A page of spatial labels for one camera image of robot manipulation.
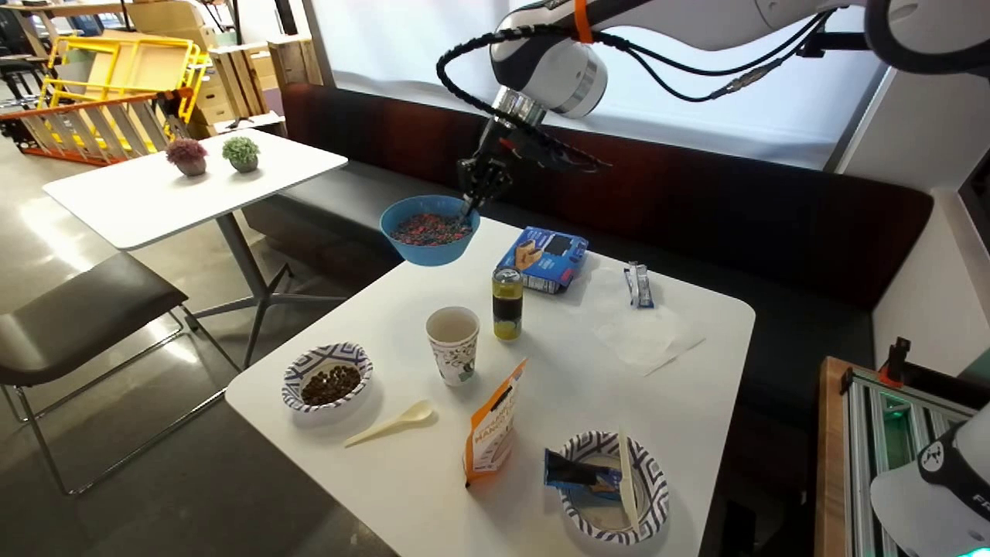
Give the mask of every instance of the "object on table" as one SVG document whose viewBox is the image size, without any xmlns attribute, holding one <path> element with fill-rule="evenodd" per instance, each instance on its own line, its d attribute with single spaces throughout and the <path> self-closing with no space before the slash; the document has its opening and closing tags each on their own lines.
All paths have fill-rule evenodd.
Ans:
<svg viewBox="0 0 990 557">
<path fill-rule="evenodd" d="M 168 161 L 177 164 L 187 176 L 207 174 L 207 148 L 199 139 L 180 135 L 168 146 Z"/>
<path fill-rule="evenodd" d="M 378 440 L 378 437 L 395 432 L 402 428 L 430 423 L 430 420 L 436 420 L 436 409 L 426 398 L 420 398 L 420 403 L 408 404 L 402 413 L 395 413 L 392 420 L 384 420 L 364 432 L 349 437 L 344 444 L 358 444 L 364 440 Z"/>
<path fill-rule="evenodd" d="M 637 500 L 637 487 L 631 479 L 631 448 L 629 448 L 629 437 L 620 429 L 620 497 L 621 497 L 621 511 L 626 511 L 626 523 L 631 532 L 640 532 L 640 500 Z"/>
<path fill-rule="evenodd" d="M 689 363 L 707 341 L 694 326 L 696 317 L 681 312 L 681 304 L 631 308 L 621 267 L 598 267 L 585 275 L 580 317 L 580 332 L 604 343 L 617 365 L 631 365 L 645 376 L 681 358 Z"/>
<path fill-rule="evenodd" d="M 520 238 L 509 246 L 509 254 L 499 260 L 495 275 L 520 272 L 526 288 L 562 293 L 571 281 L 583 272 L 585 251 L 588 238 L 583 236 L 526 226 Z"/>
<path fill-rule="evenodd" d="M 499 341 L 518 341 L 524 333 L 524 275 L 515 270 L 499 270 L 492 275 L 492 317 Z"/>
<path fill-rule="evenodd" d="M 576 506 L 617 506 L 621 470 L 574 460 L 545 448 L 545 483 L 562 493 Z"/>
<path fill-rule="evenodd" d="M 626 272 L 626 288 L 629 288 L 629 307 L 652 308 L 650 270 L 645 262 L 631 260 L 621 272 Z"/>
<path fill-rule="evenodd" d="M 258 171 L 258 142 L 252 135 L 233 135 L 224 142 L 224 157 L 240 171 L 240 174 L 255 174 Z"/>
<path fill-rule="evenodd" d="M 466 251 L 481 217 L 475 209 L 463 222 L 463 197 L 415 194 L 389 203 L 378 226 L 402 260 L 417 267 L 447 267 Z"/>
<path fill-rule="evenodd" d="M 469 413 L 469 432 L 463 440 L 463 487 L 490 479 L 502 470 L 515 450 L 515 412 L 520 403 L 520 376 L 526 363 L 520 363 L 495 394 Z"/>
<path fill-rule="evenodd" d="M 620 467 L 620 432 L 588 429 L 565 442 L 562 457 L 599 467 Z M 669 479 L 660 460 L 636 440 L 629 440 L 631 479 L 637 489 L 637 523 L 629 523 L 620 497 L 617 503 L 583 503 L 560 495 L 560 511 L 571 539 L 588 553 L 617 549 L 660 549 L 671 521 Z"/>
<path fill-rule="evenodd" d="M 370 368 L 358 343 L 309 350 L 286 371 L 283 403 L 300 423 L 340 420 L 364 398 Z"/>
<path fill-rule="evenodd" d="M 478 368 L 478 314 L 466 307 L 440 307 L 426 317 L 426 337 L 436 371 L 447 386 L 459 389 Z"/>
</svg>

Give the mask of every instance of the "paper cup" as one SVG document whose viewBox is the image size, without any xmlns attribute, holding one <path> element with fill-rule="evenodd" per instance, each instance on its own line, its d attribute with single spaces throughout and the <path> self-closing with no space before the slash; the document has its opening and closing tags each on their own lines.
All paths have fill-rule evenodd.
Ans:
<svg viewBox="0 0 990 557">
<path fill-rule="evenodd" d="M 442 383 L 466 383 L 478 358 L 478 314 L 466 307 L 442 307 L 426 317 L 426 337 Z"/>
</svg>

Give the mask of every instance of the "black chair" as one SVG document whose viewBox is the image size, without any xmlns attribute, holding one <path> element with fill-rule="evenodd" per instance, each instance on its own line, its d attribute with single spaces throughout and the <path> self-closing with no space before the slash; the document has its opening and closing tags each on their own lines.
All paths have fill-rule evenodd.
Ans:
<svg viewBox="0 0 990 557">
<path fill-rule="evenodd" d="M 40 429 L 40 413 L 58 409 L 62 403 L 75 398 L 77 394 L 96 386 L 98 380 L 125 371 L 136 358 L 180 341 L 189 333 L 201 333 L 211 341 L 211 347 L 240 368 L 224 347 L 191 317 L 191 312 L 183 307 L 187 293 L 177 291 L 171 281 L 156 275 L 150 267 L 128 254 L 116 254 L 102 260 L 98 267 L 69 279 L 64 284 L 47 291 L 43 296 L 30 300 L 29 307 L 0 314 L 0 389 L 20 420 L 26 420 L 40 444 L 40 455 L 47 467 L 52 470 L 58 489 L 64 495 L 84 495 L 111 473 L 117 473 L 125 464 L 177 432 L 183 423 L 199 417 L 204 409 L 211 409 L 224 389 L 211 394 L 204 403 L 171 420 L 163 429 L 159 429 L 153 440 L 147 440 L 141 448 L 128 450 L 125 457 L 111 460 L 102 473 L 93 479 L 84 479 L 77 487 L 69 487 L 52 448 Z M 86 380 L 84 386 L 72 389 L 69 395 L 50 403 L 47 409 L 33 412 L 29 389 L 40 383 L 52 383 L 64 375 L 75 375 L 80 365 L 86 365 L 93 357 L 111 350 L 125 337 L 143 332 L 150 323 L 175 314 L 177 332 L 171 337 L 160 337 L 159 343 L 141 350 L 128 363 L 102 371 L 98 376 Z"/>
</svg>

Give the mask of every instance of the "white plastic spoon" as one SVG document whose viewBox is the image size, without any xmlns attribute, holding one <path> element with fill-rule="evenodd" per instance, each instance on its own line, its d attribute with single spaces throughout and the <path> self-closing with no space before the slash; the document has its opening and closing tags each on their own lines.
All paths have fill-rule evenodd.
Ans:
<svg viewBox="0 0 990 557">
<path fill-rule="evenodd" d="M 620 429 L 620 497 L 621 497 L 621 511 L 626 511 L 626 523 L 631 532 L 640 532 L 640 503 L 637 503 L 637 487 L 631 479 L 631 448 L 629 448 L 629 437 L 626 429 Z"/>
<path fill-rule="evenodd" d="M 434 417 L 436 417 L 436 412 L 434 412 L 434 404 L 423 398 L 423 403 L 408 404 L 408 409 L 407 409 L 402 413 L 395 413 L 392 420 L 378 423 L 378 428 L 370 428 L 370 429 L 364 429 L 364 432 L 349 437 L 344 444 L 356 444 L 356 442 L 364 442 L 364 440 L 374 440 L 374 437 L 402 429 L 402 428 L 411 428 L 411 423 L 426 423 L 426 420 L 434 420 Z"/>
</svg>

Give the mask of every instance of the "wire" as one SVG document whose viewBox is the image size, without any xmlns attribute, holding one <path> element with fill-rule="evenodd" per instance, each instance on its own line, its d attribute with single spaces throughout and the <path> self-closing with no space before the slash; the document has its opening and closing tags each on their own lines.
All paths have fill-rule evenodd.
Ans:
<svg viewBox="0 0 990 557">
<path fill-rule="evenodd" d="M 620 53 L 626 53 L 626 54 L 631 54 L 631 59 L 652 76 L 652 84 L 661 87 L 669 96 L 676 96 L 676 100 L 681 100 L 681 102 L 713 102 L 713 100 L 721 100 L 721 96 L 727 96 L 727 91 L 747 89 L 749 84 L 769 76 L 773 69 L 781 69 L 785 59 L 792 59 L 792 54 L 803 50 L 803 43 L 829 21 L 831 13 L 837 13 L 837 9 L 809 19 L 792 36 L 785 36 L 784 43 L 777 43 L 773 50 L 769 50 L 763 54 L 758 54 L 758 59 L 753 59 L 753 61 L 742 61 L 742 65 L 738 65 L 738 69 L 696 69 L 696 65 L 685 65 L 685 61 L 677 61 L 677 59 L 669 59 L 669 54 L 661 54 L 661 53 L 652 53 L 652 50 L 648 50 L 648 46 L 640 46 L 640 43 L 636 43 L 636 41 L 617 36 L 617 34 L 595 34 L 595 41 L 604 43 L 604 46 L 612 46 L 612 50 L 620 50 Z M 502 111 L 502 108 L 478 100 L 478 96 L 469 96 L 469 91 L 461 89 L 461 87 L 450 76 L 450 70 L 447 70 L 454 59 L 461 59 L 461 54 L 466 54 L 466 53 L 475 53 L 475 50 L 483 50 L 483 46 L 492 46 L 492 43 L 509 43 L 509 41 L 524 41 L 524 36 L 576 36 L 576 30 L 574 30 L 571 24 L 565 24 L 565 29 L 562 29 L 562 24 L 532 24 L 532 29 L 504 29 L 504 30 L 495 30 L 495 34 L 481 34 L 481 36 L 475 36 L 475 41 L 466 41 L 466 43 L 459 43 L 454 50 L 450 50 L 450 53 L 440 54 L 440 61 L 436 61 L 436 76 L 440 76 L 440 84 L 442 84 L 452 96 L 459 96 L 461 102 L 466 102 L 466 106 L 475 106 L 475 108 L 481 108 L 481 111 L 485 111 L 485 113 L 492 113 L 492 116 L 502 116 L 502 121 L 515 124 L 515 127 L 524 130 L 530 139 L 534 139 L 541 148 L 555 148 L 555 150 L 562 155 L 562 157 L 574 155 L 574 157 L 580 157 L 580 161 L 585 161 L 585 164 L 606 166 L 599 157 L 595 157 L 595 155 L 588 155 L 588 150 L 580 150 L 580 148 L 574 148 L 574 146 L 565 146 L 565 142 L 541 132 L 541 130 L 532 127 L 530 121 L 524 121 L 524 116 L 518 116 L 518 113 L 510 113 L 510 111 Z M 676 89 L 669 81 L 661 81 L 648 59 L 661 61 L 661 65 L 671 65 L 671 69 L 677 69 L 677 70 L 685 70 L 685 75 L 698 75 L 698 76 L 729 76 L 729 75 L 732 75 L 732 81 L 727 81 L 724 87 L 718 87 L 718 89 L 713 89 L 713 91 L 689 96 L 689 91 Z"/>
</svg>

